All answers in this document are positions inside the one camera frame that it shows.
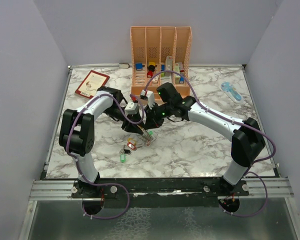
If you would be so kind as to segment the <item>metal coil keyring yellow handle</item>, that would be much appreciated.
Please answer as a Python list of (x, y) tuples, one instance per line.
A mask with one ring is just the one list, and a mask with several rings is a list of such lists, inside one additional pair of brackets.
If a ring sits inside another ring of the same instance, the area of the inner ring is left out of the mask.
[(141, 135), (141, 138), (143, 139), (143, 141), (146, 143), (148, 140), (153, 140), (153, 136), (152, 135), (149, 135), (149, 132), (146, 131), (143, 127), (139, 126), (139, 129), (142, 131), (142, 135)]

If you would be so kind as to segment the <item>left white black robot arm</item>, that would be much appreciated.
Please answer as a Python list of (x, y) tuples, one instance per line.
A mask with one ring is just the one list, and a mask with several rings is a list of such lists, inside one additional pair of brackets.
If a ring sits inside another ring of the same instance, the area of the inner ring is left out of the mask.
[(100, 178), (94, 166), (91, 150), (95, 142), (95, 121), (102, 114), (128, 124), (129, 127), (140, 129), (146, 116), (145, 109), (139, 98), (137, 102), (126, 102), (119, 89), (102, 86), (96, 95), (76, 110), (66, 109), (62, 116), (58, 143), (74, 160), (78, 180), (83, 182), (83, 191), (87, 196), (96, 197), (101, 190), (97, 182)]

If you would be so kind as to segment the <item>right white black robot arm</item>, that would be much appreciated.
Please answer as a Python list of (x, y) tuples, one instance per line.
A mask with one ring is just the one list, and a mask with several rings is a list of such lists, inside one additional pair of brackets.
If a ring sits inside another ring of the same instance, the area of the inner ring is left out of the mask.
[(242, 120), (209, 109), (194, 96), (182, 97), (175, 86), (166, 82), (156, 89), (163, 104), (157, 105), (154, 93), (142, 90), (140, 97), (147, 100), (146, 126), (158, 127), (165, 118), (175, 116), (201, 124), (231, 142), (231, 163), (223, 174), (219, 189), (230, 196), (238, 189), (242, 179), (266, 143), (258, 122), (253, 118)]

